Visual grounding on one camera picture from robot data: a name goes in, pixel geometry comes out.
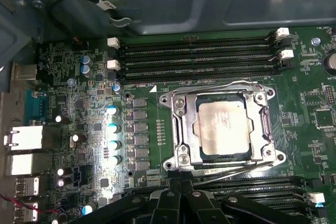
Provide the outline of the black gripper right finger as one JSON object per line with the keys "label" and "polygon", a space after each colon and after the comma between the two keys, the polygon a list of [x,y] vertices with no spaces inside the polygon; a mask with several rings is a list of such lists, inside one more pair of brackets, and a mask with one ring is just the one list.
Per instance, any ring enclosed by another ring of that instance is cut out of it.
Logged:
{"label": "black gripper right finger", "polygon": [[202,181],[185,199],[198,223],[312,223],[307,184],[300,176]]}

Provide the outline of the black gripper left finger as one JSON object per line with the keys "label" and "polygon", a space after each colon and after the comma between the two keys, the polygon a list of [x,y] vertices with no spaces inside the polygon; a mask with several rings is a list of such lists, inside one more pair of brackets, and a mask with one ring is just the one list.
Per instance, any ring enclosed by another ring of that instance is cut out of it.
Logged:
{"label": "black gripper left finger", "polygon": [[150,197],[130,194],[71,223],[179,223],[181,172],[168,172],[168,188]]}

